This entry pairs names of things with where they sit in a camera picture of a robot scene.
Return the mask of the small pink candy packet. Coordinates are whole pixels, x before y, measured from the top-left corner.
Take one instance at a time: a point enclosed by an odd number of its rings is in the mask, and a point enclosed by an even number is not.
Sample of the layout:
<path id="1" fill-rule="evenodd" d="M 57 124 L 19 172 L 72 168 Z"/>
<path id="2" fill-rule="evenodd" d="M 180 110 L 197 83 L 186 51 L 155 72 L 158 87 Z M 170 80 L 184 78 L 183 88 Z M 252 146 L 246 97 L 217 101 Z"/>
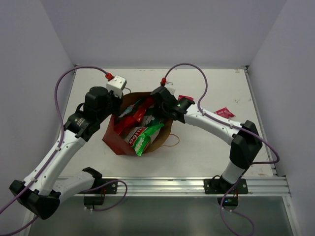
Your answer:
<path id="1" fill-rule="evenodd" d="M 181 99 L 183 99 L 183 98 L 186 98 L 186 99 L 188 99 L 188 100 L 194 100 L 192 97 L 190 97 L 190 96 L 185 96 L 185 95 L 179 95 L 178 96 L 178 100 L 181 100 Z"/>

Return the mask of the teal candy bag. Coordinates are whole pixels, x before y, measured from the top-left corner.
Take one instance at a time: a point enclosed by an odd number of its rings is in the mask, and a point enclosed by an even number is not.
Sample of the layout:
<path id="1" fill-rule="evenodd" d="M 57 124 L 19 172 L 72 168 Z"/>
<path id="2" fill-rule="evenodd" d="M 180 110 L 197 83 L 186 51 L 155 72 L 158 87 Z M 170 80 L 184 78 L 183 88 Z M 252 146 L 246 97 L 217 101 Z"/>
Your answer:
<path id="1" fill-rule="evenodd" d="M 144 102 L 144 98 L 137 100 L 133 104 L 129 105 L 123 112 L 120 113 L 118 116 L 118 119 L 121 119 L 125 116 L 128 116 L 129 114 L 134 114 L 138 107 Z"/>

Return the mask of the red fruit candy bag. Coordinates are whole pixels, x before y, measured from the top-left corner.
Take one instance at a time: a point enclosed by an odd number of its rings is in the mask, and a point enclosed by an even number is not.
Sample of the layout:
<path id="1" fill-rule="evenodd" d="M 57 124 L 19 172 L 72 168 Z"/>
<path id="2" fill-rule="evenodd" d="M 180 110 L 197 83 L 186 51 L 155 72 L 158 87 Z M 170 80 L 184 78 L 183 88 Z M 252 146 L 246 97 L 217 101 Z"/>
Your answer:
<path id="1" fill-rule="evenodd" d="M 134 114 L 129 114 L 121 119 L 117 118 L 117 122 L 114 125 L 114 131 L 117 134 L 121 134 L 125 129 L 139 124 L 142 121 L 142 118 L 146 110 L 152 106 L 154 103 L 151 97 L 144 98 L 144 102 L 138 107 L 137 111 Z"/>

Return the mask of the red paper bag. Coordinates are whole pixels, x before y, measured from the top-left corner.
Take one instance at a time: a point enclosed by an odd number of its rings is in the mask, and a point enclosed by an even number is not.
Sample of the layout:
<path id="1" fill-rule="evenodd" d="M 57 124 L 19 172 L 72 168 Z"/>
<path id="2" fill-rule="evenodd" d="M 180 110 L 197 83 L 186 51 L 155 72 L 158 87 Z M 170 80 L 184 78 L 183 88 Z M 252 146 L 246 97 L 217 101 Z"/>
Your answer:
<path id="1" fill-rule="evenodd" d="M 149 92 L 123 96 L 119 115 L 112 115 L 102 141 L 116 155 L 141 156 L 166 146 L 173 121 L 158 118 Z"/>

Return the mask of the green Chuba chips bag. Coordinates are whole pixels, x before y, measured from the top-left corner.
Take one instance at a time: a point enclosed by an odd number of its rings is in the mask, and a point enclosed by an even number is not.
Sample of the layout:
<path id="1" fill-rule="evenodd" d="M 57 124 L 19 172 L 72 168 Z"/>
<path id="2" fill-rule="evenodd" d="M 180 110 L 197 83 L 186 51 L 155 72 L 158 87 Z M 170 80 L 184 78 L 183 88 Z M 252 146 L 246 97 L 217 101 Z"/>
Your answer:
<path id="1" fill-rule="evenodd" d="M 135 151 L 137 156 L 141 156 L 158 136 L 162 127 L 164 127 L 163 123 L 151 127 L 134 127 L 128 132 L 124 141 Z"/>

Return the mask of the small red candy packet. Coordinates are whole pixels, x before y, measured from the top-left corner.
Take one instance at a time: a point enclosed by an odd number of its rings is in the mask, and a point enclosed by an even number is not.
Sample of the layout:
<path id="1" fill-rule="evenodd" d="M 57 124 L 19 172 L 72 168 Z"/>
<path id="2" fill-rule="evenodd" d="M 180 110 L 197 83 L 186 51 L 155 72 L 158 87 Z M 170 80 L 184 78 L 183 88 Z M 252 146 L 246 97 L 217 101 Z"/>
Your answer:
<path id="1" fill-rule="evenodd" d="M 226 119 L 230 119 L 230 118 L 235 117 L 235 115 L 233 113 L 231 113 L 226 107 L 215 111 L 214 114 L 216 114 L 220 117 L 226 118 Z"/>

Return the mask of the green white snack pack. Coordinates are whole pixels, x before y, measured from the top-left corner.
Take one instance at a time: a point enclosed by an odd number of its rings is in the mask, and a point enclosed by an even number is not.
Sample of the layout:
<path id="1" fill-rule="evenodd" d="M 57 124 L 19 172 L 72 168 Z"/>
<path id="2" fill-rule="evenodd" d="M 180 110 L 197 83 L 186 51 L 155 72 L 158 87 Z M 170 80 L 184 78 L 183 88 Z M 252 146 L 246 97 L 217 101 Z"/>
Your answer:
<path id="1" fill-rule="evenodd" d="M 155 116 L 154 108 L 148 108 L 142 118 L 141 126 L 151 127 L 161 123 L 161 119 Z"/>

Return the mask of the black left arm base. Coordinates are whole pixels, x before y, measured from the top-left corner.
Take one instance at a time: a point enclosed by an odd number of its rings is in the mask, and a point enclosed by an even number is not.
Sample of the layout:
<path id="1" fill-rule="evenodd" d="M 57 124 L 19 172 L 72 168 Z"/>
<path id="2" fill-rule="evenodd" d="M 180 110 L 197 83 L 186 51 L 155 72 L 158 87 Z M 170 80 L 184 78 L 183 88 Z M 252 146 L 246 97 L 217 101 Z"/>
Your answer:
<path id="1" fill-rule="evenodd" d="M 81 192 L 84 194 L 83 204 L 86 208 L 95 208 L 104 204 L 107 194 L 113 195 L 117 192 L 118 182 L 111 178 L 96 179 L 92 185 L 92 190 Z"/>

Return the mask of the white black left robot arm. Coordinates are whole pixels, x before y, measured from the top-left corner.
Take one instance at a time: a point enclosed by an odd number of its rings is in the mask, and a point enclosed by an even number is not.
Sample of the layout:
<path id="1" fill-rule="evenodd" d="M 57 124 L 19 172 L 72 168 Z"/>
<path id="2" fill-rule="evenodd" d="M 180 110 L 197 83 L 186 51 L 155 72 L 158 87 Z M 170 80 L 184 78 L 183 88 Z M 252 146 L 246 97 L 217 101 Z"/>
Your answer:
<path id="1" fill-rule="evenodd" d="M 122 92 L 93 87 L 61 128 L 56 143 L 40 164 L 24 180 L 14 180 L 9 189 L 17 201 L 39 218 L 51 217 L 59 205 L 78 193 L 97 193 L 102 188 L 102 174 L 86 167 L 79 174 L 58 178 L 91 136 L 110 115 L 118 114 Z"/>

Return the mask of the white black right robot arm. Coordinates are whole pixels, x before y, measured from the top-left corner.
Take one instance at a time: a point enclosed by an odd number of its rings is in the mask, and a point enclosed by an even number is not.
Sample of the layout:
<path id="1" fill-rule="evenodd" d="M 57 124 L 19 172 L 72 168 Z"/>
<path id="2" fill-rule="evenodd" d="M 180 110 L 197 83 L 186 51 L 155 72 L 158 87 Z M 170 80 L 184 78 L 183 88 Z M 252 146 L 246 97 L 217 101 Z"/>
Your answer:
<path id="1" fill-rule="evenodd" d="M 201 128 L 230 146 L 230 161 L 214 186 L 225 193 L 232 192 L 237 187 L 238 178 L 248 170 L 262 148 L 256 125 L 249 120 L 245 123 L 228 121 L 187 98 L 177 100 L 163 86 L 152 91 L 150 96 L 162 118 Z"/>

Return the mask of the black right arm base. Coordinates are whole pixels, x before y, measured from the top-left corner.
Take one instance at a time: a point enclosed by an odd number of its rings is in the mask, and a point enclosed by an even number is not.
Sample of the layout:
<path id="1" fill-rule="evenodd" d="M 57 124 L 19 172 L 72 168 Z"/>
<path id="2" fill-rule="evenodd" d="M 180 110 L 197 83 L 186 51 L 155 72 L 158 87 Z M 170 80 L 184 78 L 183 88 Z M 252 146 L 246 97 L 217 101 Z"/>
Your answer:
<path id="1" fill-rule="evenodd" d="M 224 195 L 233 185 L 225 181 L 223 178 L 216 175 L 212 178 L 203 179 L 203 187 L 205 194 L 207 195 Z M 224 208 L 235 209 L 239 204 L 239 195 L 248 194 L 247 182 L 244 178 L 238 181 L 236 187 L 228 193 L 231 196 L 217 197 L 218 204 L 221 204 Z"/>

